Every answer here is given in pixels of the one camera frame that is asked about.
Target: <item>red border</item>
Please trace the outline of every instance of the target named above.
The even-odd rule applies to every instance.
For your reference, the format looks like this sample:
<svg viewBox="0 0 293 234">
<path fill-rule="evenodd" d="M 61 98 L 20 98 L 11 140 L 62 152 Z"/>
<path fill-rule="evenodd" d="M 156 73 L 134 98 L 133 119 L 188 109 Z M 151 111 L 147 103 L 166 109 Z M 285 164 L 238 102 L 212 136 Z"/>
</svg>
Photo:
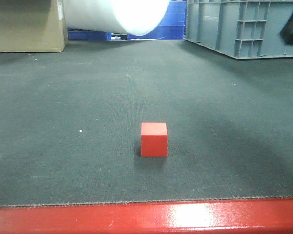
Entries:
<svg viewBox="0 0 293 234">
<path fill-rule="evenodd" d="M 0 234 L 293 234 L 293 199 L 0 208 Z"/>
</svg>

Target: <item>red cube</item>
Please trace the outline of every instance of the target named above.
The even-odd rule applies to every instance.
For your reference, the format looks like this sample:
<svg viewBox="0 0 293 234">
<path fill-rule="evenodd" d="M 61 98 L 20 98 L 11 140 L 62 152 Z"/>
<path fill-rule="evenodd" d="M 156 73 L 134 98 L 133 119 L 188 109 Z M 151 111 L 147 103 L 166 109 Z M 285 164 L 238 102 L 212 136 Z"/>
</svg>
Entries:
<svg viewBox="0 0 293 234">
<path fill-rule="evenodd" d="M 141 124 L 141 156 L 167 157 L 168 133 L 166 123 Z"/>
</svg>

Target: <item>blue crate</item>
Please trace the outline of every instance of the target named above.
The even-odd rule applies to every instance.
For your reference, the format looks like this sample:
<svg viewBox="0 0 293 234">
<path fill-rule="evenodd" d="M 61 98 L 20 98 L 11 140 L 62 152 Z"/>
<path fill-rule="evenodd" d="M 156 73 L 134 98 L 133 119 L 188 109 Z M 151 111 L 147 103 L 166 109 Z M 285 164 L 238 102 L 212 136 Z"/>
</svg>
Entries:
<svg viewBox="0 0 293 234">
<path fill-rule="evenodd" d="M 69 30 L 69 40 L 111 40 L 111 32 Z"/>
<path fill-rule="evenodd" d="M 157 39 L 157 40 L 183 40 L 184 39 L 184 25 L 177 26 L 158 26 L 152 32 L 136 36 L 132 34 L 127 35 L 127 40 L 142 38 L 142 39 Z"/>
<path fill-rule="evenodd" d="M 186 1 L 171 1 L 159 26 L 185 25 Z"/>
</svg>

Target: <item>cardboard box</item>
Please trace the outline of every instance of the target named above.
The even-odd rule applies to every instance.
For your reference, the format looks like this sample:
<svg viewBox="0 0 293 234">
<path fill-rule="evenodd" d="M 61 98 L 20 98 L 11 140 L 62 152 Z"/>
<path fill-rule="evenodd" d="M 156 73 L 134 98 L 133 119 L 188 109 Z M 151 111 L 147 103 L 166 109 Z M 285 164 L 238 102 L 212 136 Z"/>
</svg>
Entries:
<svg viewBox="0 0 293 234">
<path fill-rule="evenodd" d="M 0 52 L 60 52 L 67 41 L 63 0 L 0 0 Z"/>
</svg>

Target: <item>gray storage bin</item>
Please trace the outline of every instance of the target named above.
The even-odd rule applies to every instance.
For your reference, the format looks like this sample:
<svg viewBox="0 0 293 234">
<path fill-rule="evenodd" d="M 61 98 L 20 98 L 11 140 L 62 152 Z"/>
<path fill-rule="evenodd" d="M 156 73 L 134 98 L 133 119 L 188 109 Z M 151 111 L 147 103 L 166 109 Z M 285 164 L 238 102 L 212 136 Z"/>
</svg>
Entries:
<svg viewBox="0 0 293 234">
<path fill-rule="evenodd" d="M 293 0 L 188 0 L 186 39 L 236 59 L 293 57 L 279 35 Z"/>
</svg>

